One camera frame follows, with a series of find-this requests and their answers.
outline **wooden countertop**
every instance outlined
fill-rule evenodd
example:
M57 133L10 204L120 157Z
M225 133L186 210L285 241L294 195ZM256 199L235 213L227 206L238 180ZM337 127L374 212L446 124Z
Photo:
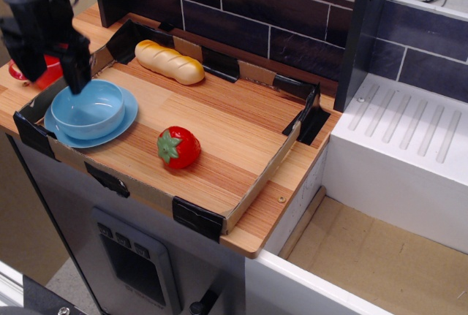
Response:
M94 51L105 45L126 20L105 29L97 6L93 6L76 17L74 26L91 40L90 50ZM283 129L304 106L302 101L242 79L229 83L207 74L203 82L183 86L142 68L136 59L128 65L114 64L99 78L131 91L140 106L139 113L133 125L115 140L77 152L115 172L220 214L238 204L286 139ZM7 66L0 69L0 127L7 134L19 138L12 115L38 93L35 86L24 87L11 77ZM333 97L322 95L322 108L331 116L317 138L311 145L293 145L233 230L220 237L221 244L246 257L257 255L339 119L333 102ZM199 160L185 170L167 170L157 158L156 138L171 125L186 127L202 144ZM58 159L67 162L66 156ZM152 197L134 198L153 208L158 204Z

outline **bread loaf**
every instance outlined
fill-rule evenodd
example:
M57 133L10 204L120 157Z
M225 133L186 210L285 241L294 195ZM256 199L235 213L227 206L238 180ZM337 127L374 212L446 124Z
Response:
M149 39L138 43L135 55L146 69L176 79L183 85L198 83L205 77L199 61L182 56L176 50L162 47Z

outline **red object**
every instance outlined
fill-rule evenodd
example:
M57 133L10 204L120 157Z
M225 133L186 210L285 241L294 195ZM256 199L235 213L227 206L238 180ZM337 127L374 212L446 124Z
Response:
M187 129L171 126L158 137L158 156L165 165L182 169L195 161L201 147L197 138Z
M47 70L36 80L34 85L38 86L41 90L48 87L51 83L57 81L63 74L63 70L60 65L60 59L52 56L44 56L45 63L47 64ZM23 75L21 70L18 69L16 63L11 60L8 64L8 71L15 79L28 80Z

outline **green strawberry leaves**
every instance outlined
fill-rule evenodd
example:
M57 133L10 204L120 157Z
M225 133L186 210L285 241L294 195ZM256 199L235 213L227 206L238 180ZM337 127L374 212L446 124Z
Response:
M171 158L177 159L177 146L180 142L182 142L181 138L171 137L169 130L165 130L162 136L158 138L158 156L167 164L169 164Z

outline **black tape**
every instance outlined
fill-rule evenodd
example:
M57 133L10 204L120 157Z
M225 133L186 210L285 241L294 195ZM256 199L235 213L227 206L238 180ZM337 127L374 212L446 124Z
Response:
M219 243L224 218L180 197L173 198L174 220Z
M235 83L239 76L239 63L236 58L202 46L203 68L210 74Z
M330 113L325 112L320 107L320 85L317 85L310 95L308 95L304 109L290 122L282 134L289 135L294 123L300 120L301 132L299 133L298 141L310 145L329 116Z
M317 87L313 83L305 83L282 75L275 76L273 86L302 99L307 99L310 93Z
M163 31L158 31L139 23L135 23L135 26L138 30L138 33L140 34L140 41L143 41L144 39L150 39L151 41L155 41L164 47L174 48L173 35L166 34Z
M21 141L25 145L52 159L56 158L52 148L50 148L49 140L47 138L48 136L51 136L56 139L57 137L53 132L48 131L42 126L30 123L19 112L15 112L13 120L18 128L18 132L20 133Z
M115 60L127 64L135 57L135 46L141 40L135 23L129 19L109 39L106 47Z
M44 118L45 112L50 107L55 96L67 87L64 78L58 79L56 82L47 87L47 90L41 92L27 105L20 110L20 114L30 123L35 124Z
M86 170L88 173L93 176L99 183L101 183L105 188L114 191L119 196L123 198L128 198L130 196L130 192L125 186L125 183L122 180L112 176L111 174L101 171L89 163L85 162Z
M171 23L168 23L167 21L163 21L162 23L159 24L158 29L169 32L173 30L175 26Z

